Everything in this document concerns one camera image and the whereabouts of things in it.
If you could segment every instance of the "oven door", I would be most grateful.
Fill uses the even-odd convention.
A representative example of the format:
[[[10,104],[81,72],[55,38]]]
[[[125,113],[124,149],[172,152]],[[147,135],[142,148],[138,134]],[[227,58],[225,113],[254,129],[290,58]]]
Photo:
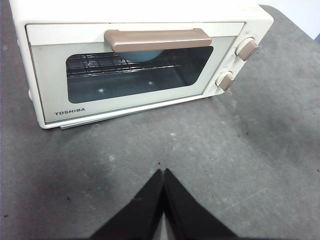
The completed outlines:
[[[29,24],[26,30],[45,122],[202,95],[243,25],[243,22]],[[135,49],[125,44],[126,39],[122,42],[117,38],[112,41],[113,36],[105,39],[108,30],[174,30],[188,35],[194,29],[203,31],[210,41],[197,46],[190,43],[194,40],[190,38],[187,44],[177,45],[171,40],[169,45],[150,47],[150,41],[142,36],[149,47],[142,44],[142,48],[139,45]]]

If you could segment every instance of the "toshiba logo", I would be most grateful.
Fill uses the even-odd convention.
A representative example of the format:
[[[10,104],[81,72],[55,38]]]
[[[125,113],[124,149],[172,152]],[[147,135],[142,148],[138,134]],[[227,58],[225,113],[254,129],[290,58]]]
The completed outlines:
[[[54,114],[57,115],[63,115],[63,114],[72,114],[75,112],[81,112],[81,111],[85,111],[84,108],[77,108],[77,109],[73,109],[73,110],[67,110],[67,111],[57,111]]]

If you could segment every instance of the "oven top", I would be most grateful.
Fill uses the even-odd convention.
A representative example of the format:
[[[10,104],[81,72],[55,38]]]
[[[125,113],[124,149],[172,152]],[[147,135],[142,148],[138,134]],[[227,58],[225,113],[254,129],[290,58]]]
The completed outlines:
[[[15,24],[190,23],[269,19],[253,0],[10,0]]]

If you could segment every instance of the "beige knob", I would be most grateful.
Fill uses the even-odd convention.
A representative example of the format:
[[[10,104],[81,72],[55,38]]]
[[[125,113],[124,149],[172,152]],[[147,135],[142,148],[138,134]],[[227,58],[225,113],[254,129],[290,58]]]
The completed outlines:
[[[231,84],[234,82],[232,72],[227,71],[222,73],[215,81],[215,85],[220,87],[223,91],[227,91]]]
[[[247,61],[252,54],[259,48],[256,41],[252,37],[248,37],[240,44],[235,50],[235,55],[241,58],[243,61]]]

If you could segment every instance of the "white wall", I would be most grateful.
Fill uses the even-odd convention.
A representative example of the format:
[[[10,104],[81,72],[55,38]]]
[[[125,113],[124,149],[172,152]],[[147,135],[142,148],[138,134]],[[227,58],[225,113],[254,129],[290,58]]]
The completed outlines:
[[[278,9],[312,39],[320,34],[320,0],[256,0],[256,2]]]

